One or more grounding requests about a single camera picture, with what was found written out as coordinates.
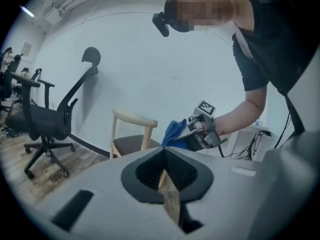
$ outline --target chair wheel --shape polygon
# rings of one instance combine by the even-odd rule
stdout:
[[[30,180],[32,180],[32,179],[35,177],[35,175],[32,173],[32,171],[26,172],[26,176],[27,176]]]
[[[69,178],[69,172],[68,172],[67,170],[63,170],[63,171],[62,171],[62,176],[63,176],[64,178]]]

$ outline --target blue towel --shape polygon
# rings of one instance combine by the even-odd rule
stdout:
[[[177,148],[182,148],[186,150],[187,144],[183,139],[174,140],[180,136],[180,134],[186,128],[186,126],[187,126],[186,119],[183,119],[183,121],[181,122],[171,121],[171,123],[169,124],[169,126],[165,131],[165,135],[164,135],[161,146],[177,147]]]

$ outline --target person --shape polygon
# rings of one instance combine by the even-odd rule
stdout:
[[[12,54],[13,51],[12,51],[12,48],[11,47],[8,47],[7,49],[5,49],[4,51],[4,54],[2,56],[2,60],[1,60],[1,69],[0,69],[0,72],[5,72],[6,69],[7,69],[7,66],[8,64],[11,62],[9,59],[8,59],[8,56],[10,54]]]
[[[245,40],[243,44],[237,35],[232,36],[233,55],[242,74],[245,100],[215,119],[218,135],[248,127],[261,116],[269,82],[285,96],[294,135],[304,131],[287,94],[312,59],[319,35],[311,35],[311,24],[301,23],[298,13],[302,11],[288,1],[280,6],[261,4],[259,0],[166,0],[165,18],[175,25],[197,30],[232,22]]]

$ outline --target black cable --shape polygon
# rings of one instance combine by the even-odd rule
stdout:
[[[221,146],[220,146],[220,145],[218,146],[218,149],[219,149],[219,151],[220,151],[220,155],[224,158],[225,156],[224,156],[224,154],[222,153],[222,149],[221,149]]]
[[[275,149],[276,147],[278,147],[278,145],[279,145],[279,143],[280,143],[280,141],[281,141],[281,139],[282,139],[282,137],[283,137],[283,135],[284,135],[284,133],[285,133],[285,130],[286,130],[287,127],[289,126],[289,123],[288,123],[288,121],[289,121],[289,116],[290,116],[290,113],[288,114],[288,117],[286,118],[286,122],[285,122],[284,129],[283,129],[283,131],[282,131],[282,133],[281,133],[281,135],[280,135],[277,143],[275,144],[274,149]]]

